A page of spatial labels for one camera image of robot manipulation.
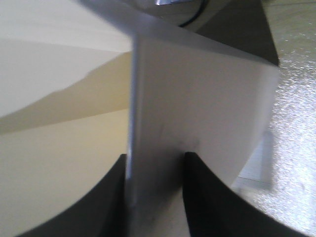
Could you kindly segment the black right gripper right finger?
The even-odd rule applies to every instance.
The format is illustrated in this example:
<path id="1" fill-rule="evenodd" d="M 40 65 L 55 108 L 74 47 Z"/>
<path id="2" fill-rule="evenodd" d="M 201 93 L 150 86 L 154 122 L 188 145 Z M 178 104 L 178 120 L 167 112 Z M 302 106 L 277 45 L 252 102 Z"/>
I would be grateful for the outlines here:
<path id="1" fill-rule="evenodd" d="M 184 206 L 192 237 L 302 237 L 243 200 L 193 152 L 184 155 Z"/>

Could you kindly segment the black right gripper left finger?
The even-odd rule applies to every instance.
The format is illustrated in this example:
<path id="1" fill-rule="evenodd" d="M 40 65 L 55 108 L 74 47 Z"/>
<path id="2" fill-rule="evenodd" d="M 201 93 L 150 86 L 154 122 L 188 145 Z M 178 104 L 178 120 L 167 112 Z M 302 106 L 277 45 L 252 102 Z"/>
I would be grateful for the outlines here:
<path id="1" fill-rule="evenodd" d="M 84 197 L 21 237 L 124 237 L 126 155 Z"/>

